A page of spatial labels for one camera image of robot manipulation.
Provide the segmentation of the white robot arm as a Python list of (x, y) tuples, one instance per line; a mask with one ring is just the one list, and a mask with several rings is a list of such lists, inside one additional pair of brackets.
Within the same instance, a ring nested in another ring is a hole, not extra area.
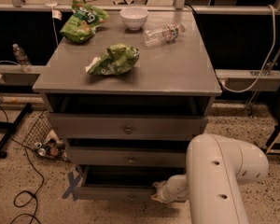
[(189, 201), (192, 224), (249, 224), (239, 187), (260, 182), (269, 163), (257, 146), (216, 134), (194, 137), (186, 152), (186, 172), (156, 182), (151, 199)]

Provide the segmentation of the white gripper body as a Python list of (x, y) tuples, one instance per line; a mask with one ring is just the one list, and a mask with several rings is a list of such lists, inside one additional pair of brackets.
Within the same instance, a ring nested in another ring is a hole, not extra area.
[(171, 203), (174, 200), (174, 196), (170, 194), (167, 190), (167, 182), (154, 182), (153, 187), (156, 189), (156, 192), (151, 195), (153, 201), (160, 203)]

